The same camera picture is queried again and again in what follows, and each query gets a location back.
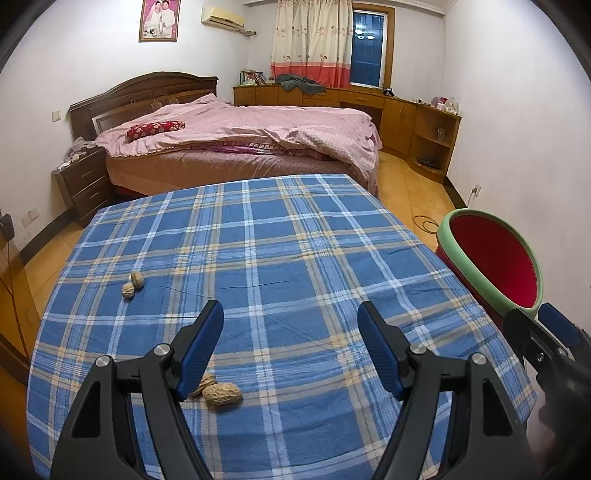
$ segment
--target blue window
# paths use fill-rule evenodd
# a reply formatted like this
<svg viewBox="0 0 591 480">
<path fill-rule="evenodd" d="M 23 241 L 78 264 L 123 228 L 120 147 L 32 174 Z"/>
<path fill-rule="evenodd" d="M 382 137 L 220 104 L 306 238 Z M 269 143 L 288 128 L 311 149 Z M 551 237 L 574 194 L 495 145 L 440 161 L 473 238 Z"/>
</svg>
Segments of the blue window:
<svg viewBox="0 0 591 480">
<path fill-rule="evenodd" d="M 354 85 L 383 87 L 388 16 L 354 10 L 353 23 L 350 81 Z"/>
</svg>

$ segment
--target pillow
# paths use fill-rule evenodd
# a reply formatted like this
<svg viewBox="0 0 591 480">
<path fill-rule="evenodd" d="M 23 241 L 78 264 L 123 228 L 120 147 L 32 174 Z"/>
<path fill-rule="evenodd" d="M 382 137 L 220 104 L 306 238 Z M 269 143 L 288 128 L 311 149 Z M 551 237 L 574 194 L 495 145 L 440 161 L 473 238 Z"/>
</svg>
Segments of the pillow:
<svg viewBox="0 0 591 480">
<path fill-rule="evenodd" d="M 133 140 L 137 140 L 138 138 L 161 134 L 162 132 L 174 132 L 175 130 L 180 130 L 182 128 L 185 128 L 185 123 L 177 121 L 134 125 L 127 130 L 125 136 L 127 137 L 127 140 L 133 142 Z"/>
</svg>

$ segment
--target floral curtain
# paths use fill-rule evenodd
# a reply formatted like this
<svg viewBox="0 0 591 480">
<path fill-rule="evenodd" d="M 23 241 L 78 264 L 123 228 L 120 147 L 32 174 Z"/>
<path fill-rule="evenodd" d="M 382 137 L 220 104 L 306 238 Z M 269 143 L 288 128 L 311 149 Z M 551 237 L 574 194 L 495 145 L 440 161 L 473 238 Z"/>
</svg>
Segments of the floral curtain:
<svg viewBox="0 0 591 480">
<path fill-rule="evenodd" d="M 352 44 L 352 0 L 279 0 L 271 72 L 347 87 Z"/>
</svg>

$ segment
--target ceiling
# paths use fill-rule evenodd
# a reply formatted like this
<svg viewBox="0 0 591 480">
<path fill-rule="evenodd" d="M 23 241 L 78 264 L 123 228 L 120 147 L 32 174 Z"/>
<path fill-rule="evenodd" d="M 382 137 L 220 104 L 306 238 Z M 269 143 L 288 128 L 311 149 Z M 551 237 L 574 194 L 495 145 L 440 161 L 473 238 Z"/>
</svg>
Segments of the ceiling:
<svg viewBox="0 0 591 480">
<path fill-rule="evenodd" d="M 257 4 L 265 0 L 238 0 L 245 5 Z M 395 4 L 406 4 L 445 15 L 456 0 L 391 0 Z M 390 3 L 388 0 L 369 0 L 369 3 Z"/>
</svg>

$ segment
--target green bowl rim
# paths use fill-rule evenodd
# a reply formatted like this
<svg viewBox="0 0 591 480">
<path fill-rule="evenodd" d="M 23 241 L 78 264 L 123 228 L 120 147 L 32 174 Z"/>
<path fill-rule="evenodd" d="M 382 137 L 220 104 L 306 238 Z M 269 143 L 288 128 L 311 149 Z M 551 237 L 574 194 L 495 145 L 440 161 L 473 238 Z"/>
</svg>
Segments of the green bowl rim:
<svg viewBox="0 0 591 480">
<path fill-rule="evenodd" d="M 486 278 L 480 270 L 472 263 L 472 261 L 468 258 L 468 256 L 464 253 L 461 249 L 460 245 L 457 243 L 456 239 L 452 234 L 452 230 L 450 227 L 450 221 L 452 218 L 457 216 L 463 215 L 475 215 L 480 216 L 483 218 L 487 218 L 492 220 L 504 228 L 509 230 L 513 236 L 519 240 L 521 246 L 525 249 L 526 253 L 528 254 L 532 266 L 534 267 L 535 272 L 535 279 L 537 282 L 538 293 L 535 299 L 533 306 L 531 307 L 522 307 L 521 305 L 517 305 L 515 302 L 507 298 L 498 288 L 496 288 L 489 280 Z M 501 316 L 505 316 L 511 310 L 520 309 L 523 311 L 529 318 L 535 318 L 535 315 L 540 308 L 542 303 L 542 297 L 544 295 L 544 282 L 542 279 L 542 273 L 540 271 L 540 265 L 534 255 L 534 252 L 527 244 L 527 242 L 523 239 L 523 237 L 519 234 L 517 230 L 515 230 L 511 225 L 509 225 L 506 221 L 498 218 L 497 216 L 484 212 L 482 210 L 476 210 L 471 208 L 460 208 L 458 210 L 454 210 L 449 212 L 445 218 L 441 221 L 441 225 L 437 229 L 437 242 L 446 253 L 447 257 L 451 260 L 453 258 L 452 263 L 454 266 L 462 273 L 465 279 L 470 282 L 474 288 L 479 286 L 476 290 L 482 297 L 491 305 L 495 311 L 497 311 Z"/>
</svg>

